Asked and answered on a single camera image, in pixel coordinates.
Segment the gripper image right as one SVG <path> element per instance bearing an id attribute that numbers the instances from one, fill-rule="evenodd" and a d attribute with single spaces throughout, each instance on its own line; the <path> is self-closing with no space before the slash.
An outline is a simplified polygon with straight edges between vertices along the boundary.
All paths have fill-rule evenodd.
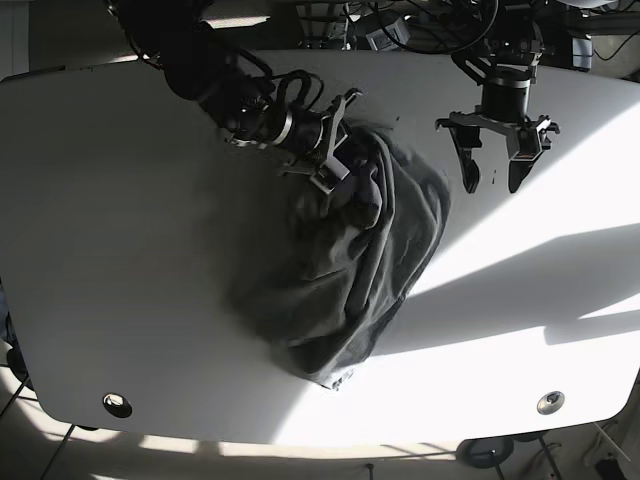
<path id="1" fill-rule="evenodd" d="M 491 130 L 506 139 L 511 128 L 526 122 L 536 122 L 541 117 L 547 117 L 551 120 L 548 115 L 541 115 L 537 120 L 525 117 L 517 122 L 503 122 L 479 113 L 452 112 L 446 118 L 437 119 L 435 126 L 436 128 L 450 128 L 450 135 L 460 164 L 463 186 L 468 194 L 473 194 L 480 182 L 480 169 L 472 158 L 473 150 L 481 147 L 480 129 Z M 516 193 L 519 190 L 535 163 L 535 160 L 511 160 L 509 162 L 508 189 L 510 193 Z"/>

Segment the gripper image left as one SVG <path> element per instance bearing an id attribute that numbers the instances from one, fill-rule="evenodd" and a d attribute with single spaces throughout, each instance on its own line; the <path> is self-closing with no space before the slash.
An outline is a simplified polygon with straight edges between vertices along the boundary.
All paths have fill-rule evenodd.
<path id="1" fill-rule="evenodd" d="M 335 151 L 348 138 L 350 127 L 344 122 L 346 109 L 363 95 L 360 89 L 349 89 L 334 98 L 323 112 L 302 107 L 289 108 L 277 147 L 293 156 L 280 172 L 307 176 L 347 176 L 350 171 L 335 157 Z M 378 165 L 374 160 L 356 163 L 331 197 L 333 206 L 350 204 L 380 205 L 377 183 Z"/>

